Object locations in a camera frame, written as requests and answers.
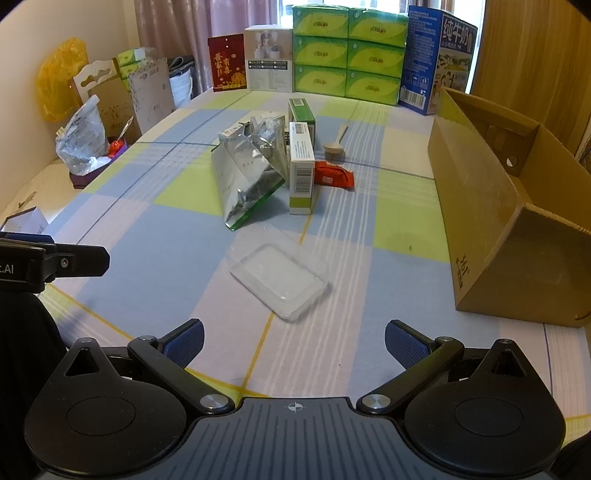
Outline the red snack packet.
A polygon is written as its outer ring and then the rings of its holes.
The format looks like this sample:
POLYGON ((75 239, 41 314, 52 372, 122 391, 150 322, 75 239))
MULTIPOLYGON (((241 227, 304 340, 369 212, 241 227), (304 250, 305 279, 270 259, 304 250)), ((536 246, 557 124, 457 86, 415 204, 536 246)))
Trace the red snack packet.
POLYGON ((352 190, 355 188, 355 175, 342 166, 327 162, 315 162, 314 182, 317 185, 352 190))

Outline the clear plastic container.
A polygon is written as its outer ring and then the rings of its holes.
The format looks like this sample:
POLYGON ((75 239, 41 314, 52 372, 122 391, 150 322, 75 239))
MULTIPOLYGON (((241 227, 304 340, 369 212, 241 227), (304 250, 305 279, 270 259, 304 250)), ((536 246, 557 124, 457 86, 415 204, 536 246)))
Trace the clear plastic container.
POLYGON ((269 223, 239 229, 226 260, 231 275, 287 322, 300 320, 329 291, 328 264, 269 223))

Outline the brown cardboard box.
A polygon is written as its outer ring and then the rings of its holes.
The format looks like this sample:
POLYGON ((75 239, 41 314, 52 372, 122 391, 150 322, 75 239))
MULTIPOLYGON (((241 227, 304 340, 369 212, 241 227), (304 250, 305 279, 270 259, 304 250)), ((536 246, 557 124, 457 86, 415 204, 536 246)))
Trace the brown cardboard box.
POLYGON ((441 92, 428 155, 457 309, 590 322, 590 175, 542 124, 441 92))

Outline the green tissue pack middle left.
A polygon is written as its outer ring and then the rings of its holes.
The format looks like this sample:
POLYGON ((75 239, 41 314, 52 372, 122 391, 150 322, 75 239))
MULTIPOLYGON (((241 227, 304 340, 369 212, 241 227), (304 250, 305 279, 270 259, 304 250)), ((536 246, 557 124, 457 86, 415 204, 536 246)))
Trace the green tissue pack middle left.
POLYGON ((348 40, 329 37, 294 36, 294 63, 346 69, 348 40))

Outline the purple box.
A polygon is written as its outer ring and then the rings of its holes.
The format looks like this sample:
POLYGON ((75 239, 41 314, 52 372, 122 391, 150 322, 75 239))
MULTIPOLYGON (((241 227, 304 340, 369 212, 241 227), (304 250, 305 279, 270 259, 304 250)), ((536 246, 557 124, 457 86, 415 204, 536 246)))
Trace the purple box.
POLYGON ((125 139, 114 140, 109 144, 107 157, 109 161, 106 165, 99 167, 98 169, 83 175, 73 175, 72 173, 69 174, 70 181, 74 189, 82 190, 87 185, 89 185, 99 174, 101 174, 108 166, 116 161, 126 150, 127 150, 127 142, 125 139))

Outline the pink curtain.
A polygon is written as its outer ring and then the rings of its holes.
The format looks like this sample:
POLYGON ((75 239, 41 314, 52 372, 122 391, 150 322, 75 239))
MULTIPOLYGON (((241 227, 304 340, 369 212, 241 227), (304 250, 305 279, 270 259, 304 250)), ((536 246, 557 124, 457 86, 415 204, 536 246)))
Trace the pink curtain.
POLYGON ((134 3, 139 42, 166 58, 193 58, 193 92, 212 86, 207 40, 279 22, 273 0, 151 0, 134 3))

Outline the white plastic spoon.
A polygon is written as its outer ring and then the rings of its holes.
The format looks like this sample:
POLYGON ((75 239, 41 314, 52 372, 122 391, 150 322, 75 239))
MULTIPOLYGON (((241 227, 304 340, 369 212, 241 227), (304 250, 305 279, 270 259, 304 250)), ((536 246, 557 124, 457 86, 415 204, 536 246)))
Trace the white plastic spoon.
POLYGON ((325 155, 342 155, 345 153, 345 148, 342 145, 342 137, 345 136, 346 132, 348 131, 349 124, 345 123, 339 127, 339 131, 337 134, 337 138, 335 138, 332 143, 324 143, 322 144, 322 148, 324 148, 325 155))

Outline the blue milk carton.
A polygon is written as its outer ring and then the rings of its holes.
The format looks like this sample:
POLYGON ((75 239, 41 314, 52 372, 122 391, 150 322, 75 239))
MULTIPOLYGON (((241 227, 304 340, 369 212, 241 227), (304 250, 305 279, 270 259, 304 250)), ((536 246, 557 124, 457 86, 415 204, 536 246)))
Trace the blue milk carton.
POLYGON ((434 114, 445 88, 466 90, 478 28, 443 10, 411 5, 400 103, 434 114))

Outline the red greeting envelope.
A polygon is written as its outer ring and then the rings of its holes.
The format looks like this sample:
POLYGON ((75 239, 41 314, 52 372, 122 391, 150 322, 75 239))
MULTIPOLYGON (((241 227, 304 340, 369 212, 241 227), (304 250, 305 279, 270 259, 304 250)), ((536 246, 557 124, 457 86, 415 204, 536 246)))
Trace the red greeting envelope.
POLYGON ((245 44, 243 34, 207 39, 214 92, 246 88, 245 44))

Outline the green medicine box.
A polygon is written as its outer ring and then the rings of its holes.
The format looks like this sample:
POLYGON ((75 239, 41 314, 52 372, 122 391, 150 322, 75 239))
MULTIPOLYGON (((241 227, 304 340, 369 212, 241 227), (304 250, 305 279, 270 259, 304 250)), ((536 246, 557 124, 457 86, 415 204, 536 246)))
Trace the green medicine box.
POLYGON ((315 146, 315 127, 317 127, 317 124, 315 124, 315 115, 312 113, 307 99, 301 97, 288 99, 288 121, 307 123, 311 144, 315 146))

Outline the white barcode medicine box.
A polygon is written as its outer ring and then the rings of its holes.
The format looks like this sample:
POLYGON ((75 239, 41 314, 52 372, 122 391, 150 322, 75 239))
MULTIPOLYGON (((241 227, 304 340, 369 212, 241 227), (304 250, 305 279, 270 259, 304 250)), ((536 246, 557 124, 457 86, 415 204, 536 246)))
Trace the white barcode medicine box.
POLYGON ((308 123, 290 122, 290 214, 311 213, 315 152, 308 123))

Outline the green tissue pack bottom left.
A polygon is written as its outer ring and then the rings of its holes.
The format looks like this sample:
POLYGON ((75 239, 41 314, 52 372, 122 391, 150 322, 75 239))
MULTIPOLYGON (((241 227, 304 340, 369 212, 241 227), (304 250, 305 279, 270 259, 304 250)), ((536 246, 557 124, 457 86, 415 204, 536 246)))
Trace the green tissue pack bottom left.
POLYGON ((346 69, 294 65, 294 90, 297 92, 346 96, 346 69))

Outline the green tissue pack middle right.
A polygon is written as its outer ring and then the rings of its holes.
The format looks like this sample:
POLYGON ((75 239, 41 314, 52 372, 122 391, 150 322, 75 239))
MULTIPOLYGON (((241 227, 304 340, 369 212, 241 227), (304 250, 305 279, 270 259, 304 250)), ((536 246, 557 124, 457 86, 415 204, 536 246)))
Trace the green tissue pack middle right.
POLYGON ((401 47, 349 40, 348 69, 401 78, 405 53, 401 47))

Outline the silver foil bag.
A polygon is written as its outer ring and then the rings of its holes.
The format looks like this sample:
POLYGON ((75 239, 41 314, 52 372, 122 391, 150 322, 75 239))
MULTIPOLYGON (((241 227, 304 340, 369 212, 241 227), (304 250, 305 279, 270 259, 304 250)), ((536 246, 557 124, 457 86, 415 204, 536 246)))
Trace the silver foil bag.
POLYGON ((211 164, 224 224, 238 230, 287 182, 286 119, 269 113, 226 128, 211 164))

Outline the green tissue pack bottom right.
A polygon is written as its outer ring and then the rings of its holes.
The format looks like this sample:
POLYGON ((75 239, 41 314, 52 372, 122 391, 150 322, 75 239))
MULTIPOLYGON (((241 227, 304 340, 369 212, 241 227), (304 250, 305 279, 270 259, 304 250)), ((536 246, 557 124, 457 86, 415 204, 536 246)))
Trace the green tissue pack bottom right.
POLYGON ((400 87, 400 78, 349 70, 346 97, 394 106, 399 102, 400 87))

